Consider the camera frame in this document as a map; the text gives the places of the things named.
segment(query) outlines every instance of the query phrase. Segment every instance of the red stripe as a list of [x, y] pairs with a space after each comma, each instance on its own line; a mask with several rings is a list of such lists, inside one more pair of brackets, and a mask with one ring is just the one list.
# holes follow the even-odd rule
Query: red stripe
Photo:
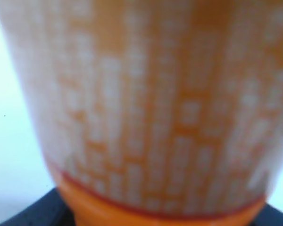
[[93, 190], [85, 187], [81, 182], [79, 182], [78, 180], [76, 180], [75, 178], [73, 178], [71, 175], [69, 175], [66, 171], [60, 169], [55, 163], [53, 163], [52, 160], [50, 160], [49, 158], [47, 158], [45, 155], [45, 160], [56, 170], [58, 171], [64, 179], [68, 180], [69, 182], [71, 182], [72, 184], [74, 184], [75, 186], [77, 186], [78, 188], [82, 189], [83, 191], [85, 191], [86, 193], [88, 193], [89, 195], [105, 202], [106, 204], [110, 204], [113, 205], [115, 207], [118, 207], [122, 210], [126, 210], [129, 212], [132, 212], [134, 214], [139, 214], [139, 215], [143, 215], [145, 217], [151, 217], [151, 218], [160, 218], [162, 220], [166, 219], [166, 220], [212, 220], [212, 219], [218, 219], [218, 218], [225, 218], [225, 217], [230, 217], [231, 215], [235, 215], [235, 214], [239, 214], [240, 212], [243, 212], [244, 210], [247, 210], [248, 208], [250, 208], [252, 205], [256, 204], [257, 202], [259, 202], [260, 200], [265, 198], [265, 195], [261, 195], [258, 198], [256, 198], [254, 201], [239, 207], [237, 209], [228, 211], [226, 213], [218, 213], [218, 214], [197, 214], [197, 215], [185, 215], [185, 216], [175, 216], [175, 215], [168, 215], [166, 213], [159, 213], [159, 212], [150, 212], [147, 210], [142, 210], [139, 208], [135, 208], [135, 207], [131, 207], [128, 205], [125, 205], [123, 203], [120, 202], [116, 202], [113, 200], [110, 200], [104, 196], [101, 196], [100, 194], [97, 194], [96, 192], [94, 192]]

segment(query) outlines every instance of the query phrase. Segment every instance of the black surface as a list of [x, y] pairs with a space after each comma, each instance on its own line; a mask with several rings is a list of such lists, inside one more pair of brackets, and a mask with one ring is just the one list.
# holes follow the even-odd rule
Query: black surface
[[[75, 226], [72, 212], [55, 189], [0, 226]], [[266, 205], [250, 226], [283, 226], [283, 213]]]

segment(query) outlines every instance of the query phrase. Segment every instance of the white wall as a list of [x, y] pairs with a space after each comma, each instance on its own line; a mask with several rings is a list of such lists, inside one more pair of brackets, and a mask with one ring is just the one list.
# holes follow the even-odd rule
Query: white wall
[[53, 186], [0, 33], [0, 222]]

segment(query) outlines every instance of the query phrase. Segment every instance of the cup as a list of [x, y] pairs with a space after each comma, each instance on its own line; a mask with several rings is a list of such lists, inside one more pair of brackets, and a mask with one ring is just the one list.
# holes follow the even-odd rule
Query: cup
[[245, 226], [283, 165], [283, 0], [0, 0], [78, 226]]

